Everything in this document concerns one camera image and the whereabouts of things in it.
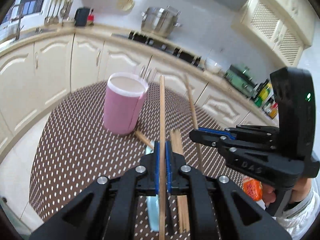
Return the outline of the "grey sleeve right forearm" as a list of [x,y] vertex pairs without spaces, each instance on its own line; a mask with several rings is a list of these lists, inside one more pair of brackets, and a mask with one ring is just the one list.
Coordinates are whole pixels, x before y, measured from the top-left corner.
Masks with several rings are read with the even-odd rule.
[[276,221],[292,239],[301,239],[319,213],[319,192],[315,179],[300,181],[292,190],[291,198]]

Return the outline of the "person's right hand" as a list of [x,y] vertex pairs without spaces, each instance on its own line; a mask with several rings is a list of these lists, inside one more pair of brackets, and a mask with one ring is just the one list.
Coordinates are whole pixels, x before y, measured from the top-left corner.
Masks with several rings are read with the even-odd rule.
[[[291,199],[289,203],[297,203],[303,201],[310,192],[312,185],[311,178],[300,178],[292,189]],[[270,185],[263,184],[262,200],[266,206],[276,201],[275,189]]]

